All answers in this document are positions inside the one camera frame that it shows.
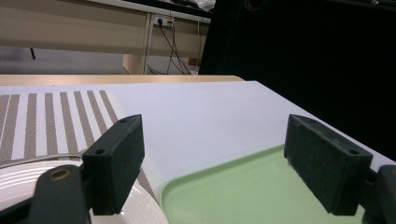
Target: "green mat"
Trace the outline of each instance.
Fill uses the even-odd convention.
[[[283,146],[168,182],[160,206],[171,224],[356,223],[328,214],[283,157]]]

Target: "white table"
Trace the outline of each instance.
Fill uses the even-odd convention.
[[[4,86],[0,94],[108,91],[124,116],[142,114],[147,152],[143,168],[157,197],[173,178],[283,145],[289,114],[317,119],[256,81],[73,84]],[[396,164],[346,138],[375,155],[373,170]]]

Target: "black cable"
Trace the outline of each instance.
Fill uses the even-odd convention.
[[[148,65],[148,70],[152,73],[152,75],[167,75],[165,73],[162,73],[162,72],[159,72],[159,71],[155,70],[150,65]]]
[[[166,73],[167,73],[167,74],[169,74],[169,67],[171,66],[172,57],[173,57],[173,47],[172,47],[171,56],[169,56],[169,64],[168,64],[168,69],[166,70]]]
[[[175,49],[172,47],[171,43],[169,42],[168,37],[166,37],[166,34],[165,34],[165,32],[163,31],[163,26],[162,26],[161,24],[160,24],[160,29],[161,29],[161,32],[163,33],[163,36],[165,37],[166,41],[168,42],[169,47],[171,47],[172,52],[174,52],[174,53],[177,55],[177,52],[175,52]],[[181,71],[181,70],[177,67],[177,65],[175,64],[175,62],[174,62],[172,59],[171,59],[171,61],[172,61],[172,63],[175,65],[175,67],[177,68],[177,70],[178,70],[181,74],[183,74],[183,71]]]
[[[186,71],[187,71],[187,74],[191,75],[191,72],[190,72],[189,68],[186,66],[186,64],[185,64],[184,61],[182,60],[183,57],[181,57],[181,54],[180,54],[180,52],[178,51],[178,48],[177,48],[177,45],[176,45],[176,42],[175,42],[175,25],[174,25],[173,23],[171,23],[171,26],[172,26],[172,35],[173,35],[173,39],[174,39],[174,43],[175,43],[175,49],[176,49],[176,54],[177,54],[178,62],[179,62],[179,64],[180,64],[180,66],[181,66],[181,65],[184,66],[184,68],[185,68]]]
[[[198,36],[199,36],[199,50],[198,50],[198,56],[196,59],[197,61],[195,62],[195,65],[191,70],[194,70],[194,68],[197,66],[199,57],[201,56],[201,31],[200,31],[199,21],[198,21]]]

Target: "wooden desk edge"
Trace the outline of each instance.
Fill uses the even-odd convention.
[[[0,86],[63,86],[152,82],[244,81],[237,76],[183,75],[0,75]]]

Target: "power outlet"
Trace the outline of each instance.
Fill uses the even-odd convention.
[[[158,23],[159,19],[163,20],[163,26],[171,26],[171,23],[175,22],[175,17],[155,14],[155,16],[154,16],[154,25],[160,25]]]

